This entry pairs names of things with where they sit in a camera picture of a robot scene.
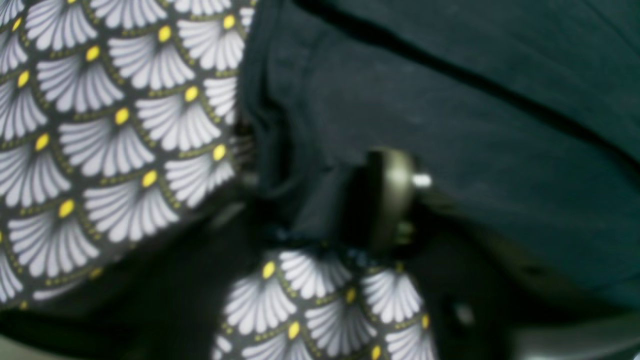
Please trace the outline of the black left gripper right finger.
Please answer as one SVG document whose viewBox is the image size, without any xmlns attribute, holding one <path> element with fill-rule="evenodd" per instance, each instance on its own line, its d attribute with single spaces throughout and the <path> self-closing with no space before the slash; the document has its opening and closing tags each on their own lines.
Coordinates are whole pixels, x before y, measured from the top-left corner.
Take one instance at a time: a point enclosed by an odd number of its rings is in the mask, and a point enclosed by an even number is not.
<svg viewBox="0 0 640 360">
<path fill-rule="evenodd" d="M 639 312 L 587 294 L 473 221 L 409 153 L 366 160 L 367 246 L 406 261 L 439 360 L 637 360 Z"/>
</svg>

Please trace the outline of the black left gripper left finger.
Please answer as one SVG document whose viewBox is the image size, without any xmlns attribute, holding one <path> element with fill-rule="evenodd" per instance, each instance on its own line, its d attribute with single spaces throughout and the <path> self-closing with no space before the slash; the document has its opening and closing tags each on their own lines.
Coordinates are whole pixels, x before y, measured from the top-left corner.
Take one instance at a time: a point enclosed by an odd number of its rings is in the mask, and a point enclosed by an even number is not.
<svg viewBox="0 0 640 360">
<path fill-rule="evenodd" d="M 105 273 L 30 312 L 30 344 L 78 360 L 208 360 L 234 280 L 258 266 L 309 182 L 248 174 L 185 224 L 111 258 Z"/>
</svg>

